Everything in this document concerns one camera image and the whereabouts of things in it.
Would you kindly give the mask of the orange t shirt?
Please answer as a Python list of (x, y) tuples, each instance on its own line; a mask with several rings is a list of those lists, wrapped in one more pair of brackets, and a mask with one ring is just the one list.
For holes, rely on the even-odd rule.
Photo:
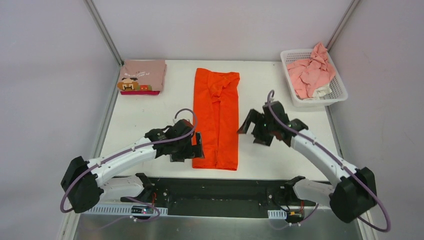
[(198, 68), (194, 77), (193, 111), (202, 138), (203, 158), (194, 158), (194, 169), (236, 171), (239, 164), (238, 72)]

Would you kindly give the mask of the crumpled pink t shirt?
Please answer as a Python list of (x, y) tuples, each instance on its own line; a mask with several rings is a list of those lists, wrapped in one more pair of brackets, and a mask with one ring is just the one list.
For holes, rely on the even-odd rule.
[(329, 84), (335, 77), (334, 67), (328, 61), (328, 50), (320, 42), (309, 58), (299, 59), (287, 65), (294, 91), (301, 100), (312, 100), (315, 89)]

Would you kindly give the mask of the white cloth in basket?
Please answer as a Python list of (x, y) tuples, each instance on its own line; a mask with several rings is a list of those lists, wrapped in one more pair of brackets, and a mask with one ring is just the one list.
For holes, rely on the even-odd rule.
[(313, 100), (319, 100), (320, 98), (322, 98), (322, 97), (324, 97), (324, 96), (326, 96), (328, 94), (331, 94), (332, 92), (333, 91), (330, 88), (330, 84), (327, 83), (327, 84), (325, 84), (325, 85), (323, 85), (323, 86), (315, 89), (313, 91), (313, 94), (312, 94), (311, 99), (313, 99)]

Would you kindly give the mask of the folded pink printed t shirt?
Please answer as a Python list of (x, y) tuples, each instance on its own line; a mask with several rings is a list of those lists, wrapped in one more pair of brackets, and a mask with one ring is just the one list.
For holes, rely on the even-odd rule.
[(164, 89), (167, 64), (164, 59), (127, 59), (119, 71), (119, 91), (160, 91)]

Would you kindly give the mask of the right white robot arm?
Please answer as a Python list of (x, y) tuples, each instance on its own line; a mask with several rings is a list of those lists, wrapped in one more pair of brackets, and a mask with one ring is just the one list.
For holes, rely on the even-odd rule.
[(296, 205), (302, 200), (330, 207), (344, 223), (359, 218), (381, 201), (377, 196), (374, 173), (347, 162), (317, 141), (316, 136), (301, 120), (289, 120), (279, 101), (265, 104), (263, 112), (250, 109), (238, 134), (246, 134), (254, 124), (253, 142), (270, 146), (273, 139), (283, 141), (288, 147), (307, 158), (328, 179), (324, 184), (296, 176), (283, 186), (284, 200)]

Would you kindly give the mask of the aluminium frame rail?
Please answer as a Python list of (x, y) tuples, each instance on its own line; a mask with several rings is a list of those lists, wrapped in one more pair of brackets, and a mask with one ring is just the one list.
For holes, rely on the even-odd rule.
[(114, 60), (117, 62), (119, 66), (122, 66), (124, 64), (124, 60), (122, 59), (108, 29), (105, 25), (101, 14), (93, 0), (84, 0), (84, 4), (86, 5), (91, 17), (94, 20), (95, 25), (97, 26), (101, 36), (103, 37), (103, 40), (105, 41), (109, 51), (111, 52)]

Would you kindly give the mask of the white plastic basket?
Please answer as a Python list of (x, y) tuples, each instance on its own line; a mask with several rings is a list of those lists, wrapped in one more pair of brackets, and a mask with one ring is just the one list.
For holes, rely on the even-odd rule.
[(328, 62), (335, 69), (335, 76), (329, 83), (329, 88), (331, 89), (331, 92), (329, 94), (326, 94), (320, 97), (319, 99), (303, 100), (298, 98), (298, 96), (295, 93), (294, 87), (292, 85), (292, 81), (287, 69), (287, 65), (300, 59), (309, 58), (312, 52), (313, 52), (312, 48), (299, 48), (299, 49), (283, 50), (280, 53), (284, 79), (288, 87), (289, 95), (291, 97), (293, 106), (296, 108), (326, 107), (337, 102), (345, 101), (348, 98), (348, 92), (345, 88), (345, 85), (342, 81), (341, 76), (339, 75), (339, 72), (336, 69), (336, 65), (334, 64), (331, 56), (328, 53), (327, 53)]

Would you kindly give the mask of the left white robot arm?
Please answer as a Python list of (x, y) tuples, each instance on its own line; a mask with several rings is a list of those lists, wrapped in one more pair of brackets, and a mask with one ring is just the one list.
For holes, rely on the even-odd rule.
[(153, 195), (153, 184), (144, 173), (121, 177), (122, 172), (140, 163), (169, 156), (171, 162), (203, 158), (202, 135), (186, 119), (178, 120), (165, 128), (154, 128), (144, 137), (115, 153), (84, 160), (78, 156), (71, 160), (62, 180), (65, 194), (60, 210), (84, 213), (100, 201), (132, 198), (147, 202)]

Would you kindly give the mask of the black base frame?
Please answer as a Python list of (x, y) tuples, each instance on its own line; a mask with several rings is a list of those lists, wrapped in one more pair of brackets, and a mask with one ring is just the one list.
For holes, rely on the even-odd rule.
[(166, 208), (169, 216), (267, 218), (273, 210), (313, 207), (284, 189), (285, 180), (149, 177), (140, 202)]

